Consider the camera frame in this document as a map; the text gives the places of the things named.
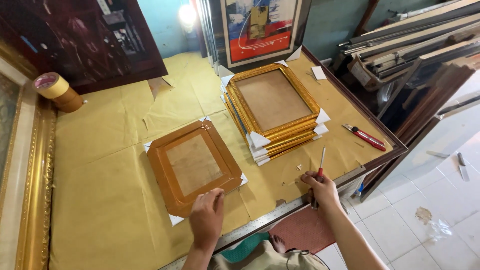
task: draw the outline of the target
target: hand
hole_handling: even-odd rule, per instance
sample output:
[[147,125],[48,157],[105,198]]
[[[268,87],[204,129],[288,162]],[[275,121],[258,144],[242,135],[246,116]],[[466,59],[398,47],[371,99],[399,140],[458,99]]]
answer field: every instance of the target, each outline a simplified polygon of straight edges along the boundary
[[224,197],[223,189],[216,188],[195,200],[189,218],[194,247],[205,252],[215,249],[222,232]]
[[308,191],[309,199],[311,200],[313,196],[315,197],[318,202],[319,213],[326,218],[338,213],[343,213],[343,208],[338,198],[338,191],[336,190],[336,184],[325,175],[323,183],[317,182],[317,177],[317,172],[306,172],[301,176],[301,180],[312,187]]

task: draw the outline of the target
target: tape roll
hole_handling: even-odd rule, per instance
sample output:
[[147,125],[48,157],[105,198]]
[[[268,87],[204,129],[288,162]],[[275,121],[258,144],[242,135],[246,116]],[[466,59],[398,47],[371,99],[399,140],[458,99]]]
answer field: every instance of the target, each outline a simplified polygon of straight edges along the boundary
[[68,87],[68,82],[56,72],[45,73],[33,81],[33,89],[49,99],[63,95]]

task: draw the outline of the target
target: light bulb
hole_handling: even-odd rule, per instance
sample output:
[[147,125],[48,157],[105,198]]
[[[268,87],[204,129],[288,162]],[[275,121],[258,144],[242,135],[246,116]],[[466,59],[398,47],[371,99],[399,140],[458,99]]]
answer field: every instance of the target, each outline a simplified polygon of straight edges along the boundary
[[182,23],[185,31],[191,33],[193,30],[193,24],[197,18],[197,12],[191,5],[182,5],[179,10],[180,22]]

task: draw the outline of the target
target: red mat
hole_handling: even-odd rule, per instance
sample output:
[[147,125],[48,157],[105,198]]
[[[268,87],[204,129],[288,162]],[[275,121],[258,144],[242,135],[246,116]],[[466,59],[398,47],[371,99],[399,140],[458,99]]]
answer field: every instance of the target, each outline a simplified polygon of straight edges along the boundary
[[335,243],[330,226],[324,219],[318,217],[317,211],[311,207],[282,220],[269,233],[285,240],[287,250],[296,248],[309,250],[315,254]]

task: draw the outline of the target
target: red box cutter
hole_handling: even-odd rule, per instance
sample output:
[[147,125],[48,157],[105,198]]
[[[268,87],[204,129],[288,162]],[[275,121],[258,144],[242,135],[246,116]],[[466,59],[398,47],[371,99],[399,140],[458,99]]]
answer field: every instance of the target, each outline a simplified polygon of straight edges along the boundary
[[367,133],[363,132],[356,126],[352,127],[351,125],[345,124],[343,125],[346,129],[350,130],[353,134],[355,134],[357,137],[360,139],[366,141],[367,143],[371,144],[371,146],[377,148],[378,150],[381,150],[383,152],[387,151],[385,149],[385,144],[381,142],[380,140],[368,135]]

